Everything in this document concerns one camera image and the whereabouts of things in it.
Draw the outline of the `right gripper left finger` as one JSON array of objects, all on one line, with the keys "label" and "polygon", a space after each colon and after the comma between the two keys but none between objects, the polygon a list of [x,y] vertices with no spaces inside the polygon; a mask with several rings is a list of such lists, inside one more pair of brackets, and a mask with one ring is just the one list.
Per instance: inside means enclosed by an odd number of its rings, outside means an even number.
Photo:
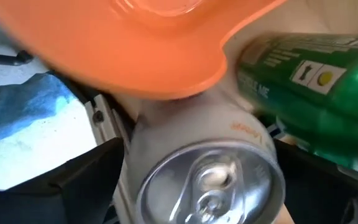
[{"label": "right gripper left finger", "polygon": [[102,223],[124,160],[110,139],[61,166],[0,191],[0,223]]}]

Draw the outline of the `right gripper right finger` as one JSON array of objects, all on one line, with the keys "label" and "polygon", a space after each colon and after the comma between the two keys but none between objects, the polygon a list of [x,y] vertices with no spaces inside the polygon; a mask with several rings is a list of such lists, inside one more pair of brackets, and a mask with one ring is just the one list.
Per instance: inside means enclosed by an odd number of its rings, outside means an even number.
[{"label": "right gripper right finger", "polygon": [[274,140],[295,223],[358,223],[358,180],[325,159]]}]

